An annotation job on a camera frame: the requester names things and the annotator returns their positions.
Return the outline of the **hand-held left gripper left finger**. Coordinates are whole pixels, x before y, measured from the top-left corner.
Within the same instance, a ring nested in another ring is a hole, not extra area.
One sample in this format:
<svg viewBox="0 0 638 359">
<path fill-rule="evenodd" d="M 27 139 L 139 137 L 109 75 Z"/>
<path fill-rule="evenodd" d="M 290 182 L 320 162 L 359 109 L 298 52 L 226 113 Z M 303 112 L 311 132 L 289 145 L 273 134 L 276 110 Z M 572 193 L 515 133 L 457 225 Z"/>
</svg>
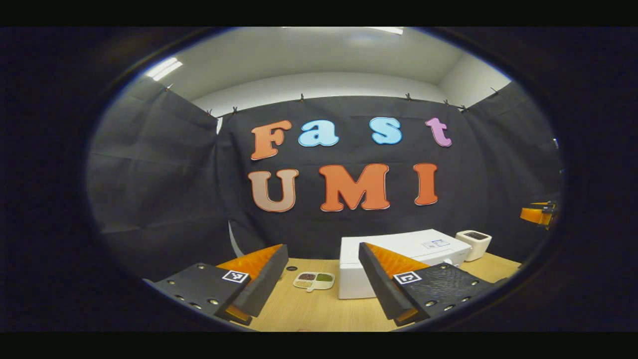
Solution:
<svg viewBox="0 0 638 359">
<path fill-rule="evenodd" d="M 206 318 L 250 325 L 260 315 L 289 261 L 285 244 L 222 264 L 196 263 L 156 282 L 144 282 Z"/>
</svg>

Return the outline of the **white divided grain tray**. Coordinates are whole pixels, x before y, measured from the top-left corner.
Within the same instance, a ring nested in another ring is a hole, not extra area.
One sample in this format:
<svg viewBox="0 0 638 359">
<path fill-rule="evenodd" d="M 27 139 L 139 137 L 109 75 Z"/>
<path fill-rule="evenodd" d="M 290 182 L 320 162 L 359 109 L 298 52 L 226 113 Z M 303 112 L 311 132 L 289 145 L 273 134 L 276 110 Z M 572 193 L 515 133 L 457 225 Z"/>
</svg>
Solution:
<svg viewBox="0 0 638 359">
<path fill-rule="evenodd" d="M 332 273 L 305 271 L 297 275 L 293 286 L 312 292 L 314 290 L 329 290 L 333 287 L 334 282 L 335 275 Z"/>
</svg>

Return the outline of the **white toaster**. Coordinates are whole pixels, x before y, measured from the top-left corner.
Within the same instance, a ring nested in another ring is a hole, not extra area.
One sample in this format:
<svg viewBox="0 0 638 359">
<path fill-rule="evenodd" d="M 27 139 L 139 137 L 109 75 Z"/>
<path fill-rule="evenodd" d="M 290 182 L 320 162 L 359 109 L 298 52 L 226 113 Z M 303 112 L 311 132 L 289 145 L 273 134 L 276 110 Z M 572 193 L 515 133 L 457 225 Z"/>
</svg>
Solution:
<svg viewBox="0 0 638 359">
<path fill-rule="evenodd" d="M 470 246 L 465 262 L 472 262 L 485 255 L 492 240 L 492 236 L 477 230 L 461 230 L 456 233 L 455 239 L 458 239 Z"/>
</svg>

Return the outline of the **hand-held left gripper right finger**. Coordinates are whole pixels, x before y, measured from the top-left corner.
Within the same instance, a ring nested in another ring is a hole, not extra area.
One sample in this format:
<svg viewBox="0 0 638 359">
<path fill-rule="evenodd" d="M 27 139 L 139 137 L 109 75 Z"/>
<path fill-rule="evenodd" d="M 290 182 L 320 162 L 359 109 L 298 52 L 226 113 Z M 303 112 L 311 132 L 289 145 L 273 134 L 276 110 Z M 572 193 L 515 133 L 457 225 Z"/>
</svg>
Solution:
<svg viewBox="0 0 638 359">
<path fill-rule="evenodd" d="M 453 264 L 420 263 L 367 242 L 358 258 L 386 318 L 399 327 L 465 308 L 499 286 Z"/>
</svg>

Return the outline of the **white microwave oven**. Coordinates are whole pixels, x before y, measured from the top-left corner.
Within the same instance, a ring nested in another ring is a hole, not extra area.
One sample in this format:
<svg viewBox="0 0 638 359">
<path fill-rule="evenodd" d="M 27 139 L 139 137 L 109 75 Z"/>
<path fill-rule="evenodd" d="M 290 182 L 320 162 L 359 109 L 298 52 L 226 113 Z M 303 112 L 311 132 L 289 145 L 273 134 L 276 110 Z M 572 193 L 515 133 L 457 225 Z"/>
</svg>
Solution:
<svg viewBox="0 0 638 359">
<path fill-rule="evenodd" d="M 414 232 L 344 237 L 341 239 L 339 258 L 338 298 L 374 298 L 375 294 L 359 261 L 359 244 L 370 243 L 405 255 L 421 263 L 440 263 L 460 266 L 467 258 L 471 246 L 434 229 Z"/>
</svg>

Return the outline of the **black backdrop cloth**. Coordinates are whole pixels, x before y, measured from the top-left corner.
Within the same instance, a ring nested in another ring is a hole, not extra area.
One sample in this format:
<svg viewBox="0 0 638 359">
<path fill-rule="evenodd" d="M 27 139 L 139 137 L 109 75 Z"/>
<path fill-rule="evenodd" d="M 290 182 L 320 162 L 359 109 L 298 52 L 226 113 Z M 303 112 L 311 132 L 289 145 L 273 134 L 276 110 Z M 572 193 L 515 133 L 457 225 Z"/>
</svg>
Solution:
<svg viewBox="0 0 638 359">
<path fill-rule="evenodd" d="M 162 279 L 285 244 L 338 259 L 346 237 L 479 230 L 522 261 L 545 238 L 519 218 L 558 201 L 564 163 L 544 113 L 509 84 L 467 111 L 328 96 L 227 114 L 221 129 L 144 80 L 105 113 L 87 159 L 93 216 L 136 275 Z"/>
</svg>

